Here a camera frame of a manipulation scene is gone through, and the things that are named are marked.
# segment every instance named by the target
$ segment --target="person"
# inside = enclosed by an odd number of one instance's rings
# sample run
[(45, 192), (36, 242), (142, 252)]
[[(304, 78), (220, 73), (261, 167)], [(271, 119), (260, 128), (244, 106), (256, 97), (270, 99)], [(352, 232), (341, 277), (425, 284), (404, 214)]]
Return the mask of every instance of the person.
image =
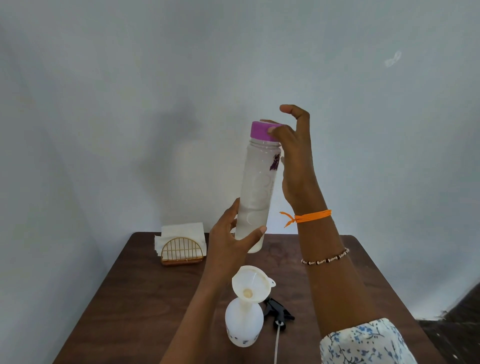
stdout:
[[(295, 105), (281, 105), (280, 111), (297, 119), (296, 130), (278, 124), (268, 131), (285, 152), (285, 198), (296, 216), (326, 211), (313, 169), (310, 115)], [(193, 364), (206, 359), (220, 295), (243, 265), (248, 250), (266, 231), (262, 226), (246, 238), (235, 240), (230, 232), (236, 225), (239, 203), (239, 199), (235, 200), (210, 231), (202, 278), (160, 364)], [(298, 235), (307, 262), (345, 252), (331, 216), (299, 223)], [(329, 264), (306, 264), (305, 268), (321, 334), (323, 363), (416, 363), (396, 327), (379, 315), (348, 255)]]

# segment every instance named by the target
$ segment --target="bracelet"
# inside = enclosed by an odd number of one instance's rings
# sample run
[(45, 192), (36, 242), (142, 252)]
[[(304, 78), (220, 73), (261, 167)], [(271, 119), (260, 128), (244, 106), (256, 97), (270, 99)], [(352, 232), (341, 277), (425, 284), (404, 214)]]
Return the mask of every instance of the bracelet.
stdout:
[(308, 264), (310, 266), (312, 266), (314, 264), (319, 265), (321, 263), (330, 263), (330, 262), (333, 262), (334, 260), (339, 260), (339, 259), (343, 258), (344, 256), (346, 256), (348, 254), (349, 251), (350, 251), (350, 249), (347, 248), (343, 251), (342, 254), (335, 255), (333, 258), (330, 258), (330, 259), (327, 258), (327, 259), (324, 259), (324, 260), (317, 260), (316, 262), (307, 262), (306, 260), (302, 259), (301, 262), (303, 264)]
[(318, 220), (321, 218), (326, 218), (332, 214), (332, 210), (325, 210), (325, 211), (319, 211), (319, 212), (312, 212), (311, 214), (305, 214), (305, 215), (295, 215), (295, 217), (291, 216), (290, 214), (287, 214), (286, 212), (280, 212), (282, 215), (287, 215), (290, 218), (290, 221), (287, 222), (285, 227), (290, 225), (292, 222), (296, 223), (301, 223), (301, 222), (307, 222), (307, 221), (314, 221)]

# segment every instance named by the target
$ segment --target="wooden table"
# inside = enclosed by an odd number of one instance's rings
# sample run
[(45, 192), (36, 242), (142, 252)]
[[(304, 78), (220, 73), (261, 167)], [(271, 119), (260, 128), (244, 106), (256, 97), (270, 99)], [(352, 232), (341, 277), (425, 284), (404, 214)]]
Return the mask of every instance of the wooden table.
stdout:
[[(175, 334), (204, 268), (163, 267), (154, 235), (134, 233), (60, 351), (55, 364), (158, 364)], [(358, 240), (342, 235), (355, 267), (384, 317), (399, 329), (419, 364), (444, 363)], [(278, 364), (320, 363), (320, 334), (313, 312), (297, 235), (265, 236), (261, 251), (247, 256), (277, 283), (272, 297), (294, 316), (281, 333)], [(276, 331), (269, 318), (249, 348), (228, 339), (225, 309), (235, 297), (229, 287), (215, 314), (208, 363), (273, 363)]]

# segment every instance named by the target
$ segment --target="floral print sleeve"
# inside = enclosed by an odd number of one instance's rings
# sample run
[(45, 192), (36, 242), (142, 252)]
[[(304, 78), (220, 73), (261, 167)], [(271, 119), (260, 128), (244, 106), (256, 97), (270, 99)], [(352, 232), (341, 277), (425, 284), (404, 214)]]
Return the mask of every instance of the floral print sleeve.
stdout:
[(416, 364), (397, 328), (386, 318), (332, 332), (320, 342), (323, 364)]

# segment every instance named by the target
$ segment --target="orange thread bracelet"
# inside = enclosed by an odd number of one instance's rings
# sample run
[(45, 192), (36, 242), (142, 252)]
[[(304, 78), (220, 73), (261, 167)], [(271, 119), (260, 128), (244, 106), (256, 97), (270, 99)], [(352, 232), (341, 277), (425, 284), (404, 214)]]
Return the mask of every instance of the orange thread bracelet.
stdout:
[(307, 222), (307, 221), (319, 220), (321, 218), (326, 218), (332, 214), (332, 210), (312, 212), (311, 214), (305, 214), (300, 216), (295, 215), (295, 217), (292, 217), (290, 214), (287, 214), (286, 212), (280, 212), (280, 214), (287, 215), (289, 218), (291, 218), (291, 220), (285, 225), (285, 227), (287, 227), (292, 222), (296, 222), (297, 224), (299, 224), (301, 222)]

